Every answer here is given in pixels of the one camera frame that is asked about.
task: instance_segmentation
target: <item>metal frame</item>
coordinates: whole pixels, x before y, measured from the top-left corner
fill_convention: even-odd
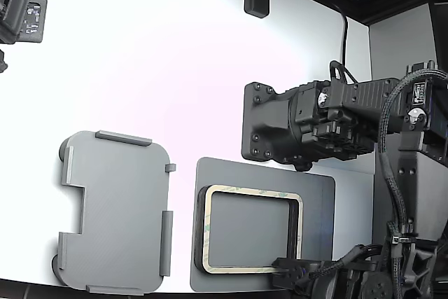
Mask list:
[[[204,270],[210,274],[254,274],[254,273],[273,273],[278,272],[278,268],[276,267],[233,267],[233,266],[224,266],[224,267],[213,267],[209,263],[209,242],[210,242],[210,221],[211,221],[211,198],[214,193],[232,193],[232,194],[240,194],[240,195],[248,195],[254,197],[273,197],[277,199],[285,199],[290,202],[296,203],[298,207],[296,207],[294,211],[296,214],[292,214],[290,210],[290,228],[289,231],[293,230],[295,233],[294,238],[296,241],[294,242],[296,245],[294,256],[291,258],[300,259],[302,255],[302,229],[303,229],[303,201],[300,195],[295,193],[281,193],[275,192],[271,190],[260,190],[260,189],[252,189],[252,188],[240,188],[240,187],[232,187],[232,186],[224,186],[224,185],[212,185],[209,186],[205,192],[205,203],[204,203],[204,226],[202,228],[202,267]],[[292,228],[291,223],[291,215],[297,216],[297,227]],[[292,235],[288,234],[288,241],[293,239]]]

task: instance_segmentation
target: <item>black plastic housing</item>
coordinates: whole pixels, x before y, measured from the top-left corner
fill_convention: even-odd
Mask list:
[[[387,78],[347,84],[333,78],[283,94],[250,83],[244,91],[241,154],[247,160],[274,160],[307,171],[320,159],[351,160],[370,153],[377,141],[381,107],[397,83]],[[406,102],[399,96],[389,132],[401,131],[405,114]]]

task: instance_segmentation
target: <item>white wall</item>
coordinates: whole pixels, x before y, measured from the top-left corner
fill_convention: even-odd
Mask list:
[[[271,0],[260,20],[243,2],[49,0],[44,42],[4,48],[0,278],[57,284],[57,234],[78,231],[81,206],[74,188],[60,185],[59,146],[80,130],[109,130],[153,139],[178,165],[169,192],[172,271],[159,291],[191,291],[196,162],[243,161],[244,86],[260,81],[281,92],[327,79],[329,61],[340,57],[338,13],[310,0]],[[351,20],[347,65],[371,79],[368,29]],[[370,242],[375,161],[320,164],[314,172],[337,183],[338,258]]]

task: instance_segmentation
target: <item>robotic arm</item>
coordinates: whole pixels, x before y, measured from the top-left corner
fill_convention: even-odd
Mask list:
[[[304,172],[320,159],[371,153],[378,143],[394,209],[383,246],[356,246],[337,262],[279,258],[274,264],[285,271],[274,275],[275,287],[312,299],[432,298],[437,247],[448,221],[448,76],[436,68],[434,62],[415,64],[401,81],[358,83],[333,61],[330,81],[282,94],[261,83],[246,86],[244,158]],[[390,133],[402,136],[397,181],[386,154]],[[374,255],[381,258],[365,260]]]
[[[42,42],[46,0],[0,0],[0,43]],[[8,68],[0,50],[0,73]]]

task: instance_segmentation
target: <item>gray cover plate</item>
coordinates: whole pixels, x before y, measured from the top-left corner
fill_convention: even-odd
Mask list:
[[[297,173],[213,158],[197,163],[195,224],[190,285],[196,292],[266,291],[268,274],[207,274],[195,265],[199,191],[210,185],[297,193],[303,201],[302,258],[331,260],[335,182],[329,176]],[[283,200],[216,193],[211,203],[210,263],[270,265],[286,257],[289,206]]]
[[[171,228],[162,230],[162,214],[163,223],[172,223],[172,213],[165,211],[165,149],[150,139],[79,132],[62,144],[59,156],[64,158],[62,184],[83,188],[83,211],[80,234],[59,234],[52,262],[56,276],[92,293],[156,290],[161,274],[169,274],[160,261],[169,262],[164,245],[171,243]]]

